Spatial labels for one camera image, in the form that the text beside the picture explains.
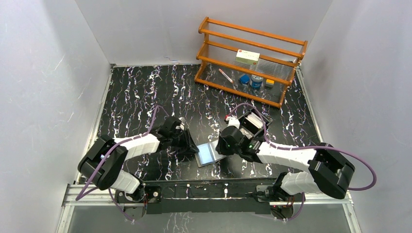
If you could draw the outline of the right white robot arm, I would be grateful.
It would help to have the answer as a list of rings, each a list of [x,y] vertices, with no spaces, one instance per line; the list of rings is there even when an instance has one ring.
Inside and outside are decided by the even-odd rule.
[[[329,144],[300,150],[270,144],[263,138],[248,138],[235,126],[220,132],[216,151],[222,155],[237,154],[248,162],[298,169],[297,173],[282,172],[272,187],[254,194],[257,199],[267,201],[286,201],[295,194],[312,192],[344,199],[355,171],[355,167]]]

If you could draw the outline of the stack of credit cards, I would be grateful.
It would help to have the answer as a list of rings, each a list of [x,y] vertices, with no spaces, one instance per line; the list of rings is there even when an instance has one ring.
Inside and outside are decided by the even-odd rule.
[[[263,121],[255,113],[251,112],[245,119],[252,123],[256,128],[263,128]]]

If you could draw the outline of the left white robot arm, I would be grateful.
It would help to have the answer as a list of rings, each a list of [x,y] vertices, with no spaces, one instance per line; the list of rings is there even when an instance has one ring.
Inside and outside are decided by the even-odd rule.
[[[148,132],[127,138],[99,137],[78,164],[78,171],[100,190],[116,189],[133,202],[143,200],[144,183],[125,172],[123,164],[134,157],[172,148],[183,154],[199,152],[182,118],[170,116]]]

